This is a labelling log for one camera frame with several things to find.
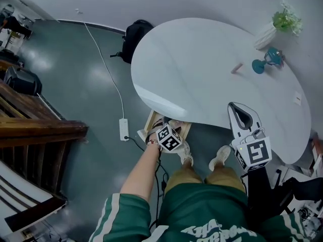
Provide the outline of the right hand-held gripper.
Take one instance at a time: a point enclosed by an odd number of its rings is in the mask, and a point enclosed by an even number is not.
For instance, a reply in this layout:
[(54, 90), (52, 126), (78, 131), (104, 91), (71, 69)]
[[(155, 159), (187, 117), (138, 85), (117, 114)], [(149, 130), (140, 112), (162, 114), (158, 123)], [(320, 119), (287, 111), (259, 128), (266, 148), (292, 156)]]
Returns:
[[(270, 138), (261, 128), (258, 114), (250, 107), (230, 102), (228, 104), (230, 127), (234, 134), (231, 147), (245, 172), (264, 167), (272, 160)], [(242, 133), (252, 133), (242, 138)]]

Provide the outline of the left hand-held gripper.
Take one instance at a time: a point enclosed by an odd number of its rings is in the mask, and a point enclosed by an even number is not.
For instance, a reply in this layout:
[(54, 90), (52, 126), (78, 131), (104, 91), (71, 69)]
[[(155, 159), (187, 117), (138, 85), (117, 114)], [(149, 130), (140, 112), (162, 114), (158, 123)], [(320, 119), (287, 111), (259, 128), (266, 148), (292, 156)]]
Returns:
[(173, 152), (182, 145), (183, 140), (181, 136), (163, 118), (159, 119), (155, 126), (157, 127), (157, 141), (163, 150)]

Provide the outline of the person's left hand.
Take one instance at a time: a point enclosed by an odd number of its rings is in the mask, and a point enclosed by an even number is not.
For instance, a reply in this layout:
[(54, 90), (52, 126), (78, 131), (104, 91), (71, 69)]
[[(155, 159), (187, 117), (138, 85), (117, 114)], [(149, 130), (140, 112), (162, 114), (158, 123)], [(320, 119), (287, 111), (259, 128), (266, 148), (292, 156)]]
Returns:
[(146, 140), (149, 141), (151, 139), (155, 139), (155, 133), (163, 127), (164, 123), (162, 120), (156, 122), (152, 128), (148, 131)]

